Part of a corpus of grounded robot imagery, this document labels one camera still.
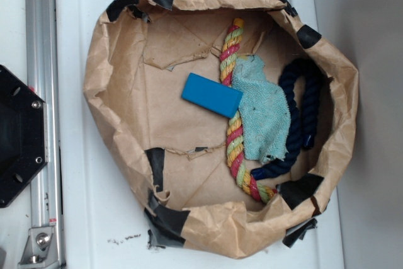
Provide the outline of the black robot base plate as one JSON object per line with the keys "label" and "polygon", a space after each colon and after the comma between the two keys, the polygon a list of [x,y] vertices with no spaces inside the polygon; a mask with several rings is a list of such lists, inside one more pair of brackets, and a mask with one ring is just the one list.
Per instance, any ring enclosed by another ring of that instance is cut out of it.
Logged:
{"label": "black robot base plate", "polygon": [[1,66],[1,208],[47,163],[44,101]]}

